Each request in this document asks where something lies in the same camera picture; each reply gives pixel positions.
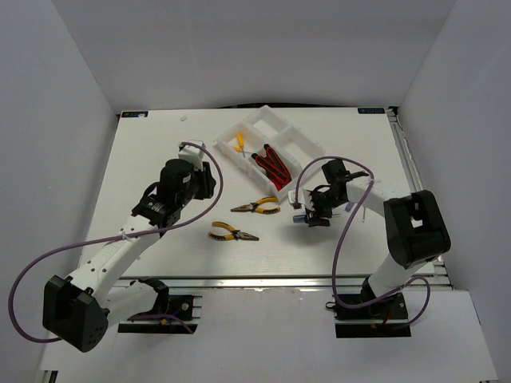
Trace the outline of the blue screwdriver horizontal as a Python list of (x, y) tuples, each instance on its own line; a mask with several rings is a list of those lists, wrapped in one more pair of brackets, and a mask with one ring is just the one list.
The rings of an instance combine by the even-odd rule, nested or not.
[[(341, 216), (341, 214), (339, 214), (339, 213), (333, 214), (332, 217), (330, 217), (330, 219), (338, 218), (340, 216)], [(307, 223), (307, 216), (305, 214), (293, 215), (292, 222), (293, 223)]]

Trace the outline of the yellow screwdriver long shaft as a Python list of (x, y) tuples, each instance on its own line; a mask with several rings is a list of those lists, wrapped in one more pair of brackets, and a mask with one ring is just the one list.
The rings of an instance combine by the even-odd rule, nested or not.
[(238, 132), (236, 134), (236, 139), (237, 139), (237, 142), (238, 142), (238, 146), (244, 149), (244, 138), (243, 138), (243, 136), (242, 136), (242, 134), (240, 132)]

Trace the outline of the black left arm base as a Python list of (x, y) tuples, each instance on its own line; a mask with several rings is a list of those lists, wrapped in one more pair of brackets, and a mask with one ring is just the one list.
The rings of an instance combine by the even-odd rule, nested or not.
[(194, 334), (200, 319), (201, 296), (171, 294), (169, 287), (156, 278), (139, 278), (150, 286), (156, 301), (149, 311), (134, 315), (117, 326), (120, 334)]

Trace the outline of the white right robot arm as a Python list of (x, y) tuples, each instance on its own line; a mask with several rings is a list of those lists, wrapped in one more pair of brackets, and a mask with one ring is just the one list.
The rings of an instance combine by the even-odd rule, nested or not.
[(304, 208), (308, 226), (326, 227), (335, 208), (354, 204), (335, 248), (336, 259), (361, 208), (383, 217), (387, 256), (363, 283), (359, 303), (335, 299), (343, 308), (362, 308), (366, 316), (379, 318), (390, 307), (389, 297), (416, 280), (416, 272), (425, 264), (450, 250), (451, 239), (438, 202), (428, 190), (397, 191), (382, 186), (364, 164), (357, 163), (358, 172), (350, 172), (346, 165), (354, 161), (346, 157), (323, 156), (321, 160), (326, 184), (313, 190), (295, 187), (292, 205)]

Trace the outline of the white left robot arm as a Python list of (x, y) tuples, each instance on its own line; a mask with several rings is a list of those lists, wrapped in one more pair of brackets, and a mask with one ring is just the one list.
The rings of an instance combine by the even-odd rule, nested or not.
[(110, 326), (138, 315), (169, 314), (169, 288), (156, 278), (139, 278), (121, 291), (113, 285), (180, 219), (192, 200), (211, 199), (216, 180), (200, 159), (168, 160), (160, 179), (143, 193), (120, 229), (86, 264), (45, 285), (42, 324), (83, 353), (97, 346)]

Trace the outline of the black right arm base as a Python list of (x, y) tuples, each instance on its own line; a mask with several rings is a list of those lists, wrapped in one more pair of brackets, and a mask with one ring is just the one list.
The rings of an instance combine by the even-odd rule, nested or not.
[(408, 310), (401, 293), (374, 305), (353, 310), (341, 307), (334, 301), (327, 302), (325, 308), (334, 314), (337, 338), (411, 337)]

